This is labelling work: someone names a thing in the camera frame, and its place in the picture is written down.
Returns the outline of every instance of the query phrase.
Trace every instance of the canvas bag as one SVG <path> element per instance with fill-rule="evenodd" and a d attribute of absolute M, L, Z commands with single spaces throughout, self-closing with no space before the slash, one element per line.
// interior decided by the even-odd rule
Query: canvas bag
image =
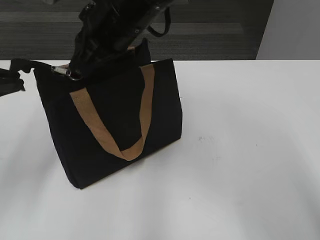
<path fill-rule="evenodd" d="M 18 71 L 32 68 L 55 149 L 76 188 L 181 138 L 174 62 L 151 62 L 145 38 L 79 81 L 54 73 L 46 63 L 13 59 L 10 70 L 0 70 L 0 96 L 24 91 Z"/>

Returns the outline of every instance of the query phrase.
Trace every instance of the white table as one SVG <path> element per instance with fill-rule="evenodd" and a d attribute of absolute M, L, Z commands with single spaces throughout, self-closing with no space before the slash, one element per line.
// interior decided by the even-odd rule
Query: white table
<path fill-rule="evenodd" d="M 0 239 L 319 240 L 320 61 L 175 67 L 182 139 L 84 190 L 23 73 L 0 98 Z"/>

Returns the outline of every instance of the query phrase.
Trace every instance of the brown strap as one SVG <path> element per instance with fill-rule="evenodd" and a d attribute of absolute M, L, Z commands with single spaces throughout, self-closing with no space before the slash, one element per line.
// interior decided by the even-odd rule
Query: brown strap
<path fill-rule="evenodd" d="M 70 93 L 77 111 L 101 147 L 106 152 L 127 161 L 136 159 L 142 153 L 151 124 L 155 69 L 153 64 L 142 66 L 140 69 L 142 71 L 145 84 L 141 98 L 139 115 L 142 137 L 132 147 L 126 150 L 119 150 L 116 141 L 107 129 L 108 126 L 105 126 L 99 117 L 87 89 L 83 88 Z"/>

